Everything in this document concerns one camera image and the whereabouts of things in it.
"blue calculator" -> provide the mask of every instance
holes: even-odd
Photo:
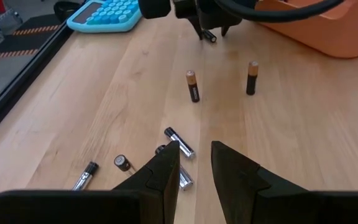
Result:
[[[86,33],[126,32],[141,17],[137,0],[90,0],[67,19],[67,26]]]

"orange plastic tray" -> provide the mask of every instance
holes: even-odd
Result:
[[[320,0],[264,0],[257,3],[256,10],[289,10],[318,1]],[[330,56],[358,57],[358,0],[345,0],[322,15],[302,21],[262,24]]]

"aa battery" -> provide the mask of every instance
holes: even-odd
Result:
[[[89,184],[94,173],[98,170],[99,165],[95,162],[89,162],[86,169],[81,174],[81,177],[77,180],[72,190],[83,190]]]
[[[134,175],[136,170],[132,167],[129,160],[124,155],[118,155],[114,159],[114,164],[123,172],[128,173],[129,175]]]
[[[259,65],[258,62],[249,62],[248,64],[248,79],[247,79],[247,95],[255,94],[256,78],[258,77]]]
[[[194,150],[192,150],[192,148],[187,145],[187,143],[171,127],[168,127],[164,131],[164,134],[172,141],[179,142],[180,151],[183,153],[183,155],[185,155],[186,158],[192,159],[196,156]]]
[[[155,153],[160,153],[165,148],[165,145],[159,146]],[[193,186],[193,180],[191,179],[190,175],[187,173],[187,171],[180,166],[179,170],[179,187],[182,191],[188,190],[191,186]]]
[[[216,36],[209,30],[203,30],[203,36],[208,39],[211,43],[216,42]]]
[[[200,94],[198,93],[196,73],[192,70],[186,73],[187,85],[190,91],[190,98],[192,102],[197,103],[200,100]]]

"orange and black striped tape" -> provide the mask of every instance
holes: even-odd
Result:
[[[45,27],[39,27],[39,28],[33,28],[33,29],[24,29],[24,30],[17,30],[13,32],[13,35],[26,35],[26,34],[36,34],[40,32],[46,32],[46,31],[52,31],[59,27],[59,25],[55,26],[45,26]]]
[[[21,55],[31,55],[37,53],[38,49],[32,49],[32,50],[18,50],[13,52],[2,52],[0,53],[0,58],[5,57],[15,57],[15,56],[21,56]]]

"wooden table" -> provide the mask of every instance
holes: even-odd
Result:
[[[252,97],[250,60],[260,64]],[[197,153],[182,159],[196,184],[179,193],[176,223],[224,223],[212,140],[307,189],[358,190],[358,58],[247,21],[209,44],[173,14],[126,34],[74,33],[0,124],[0,191],[70,189],[90,160],[101,168],[88,188],[111,189],[126,178],[113,159],[141,167],[168,126]]]

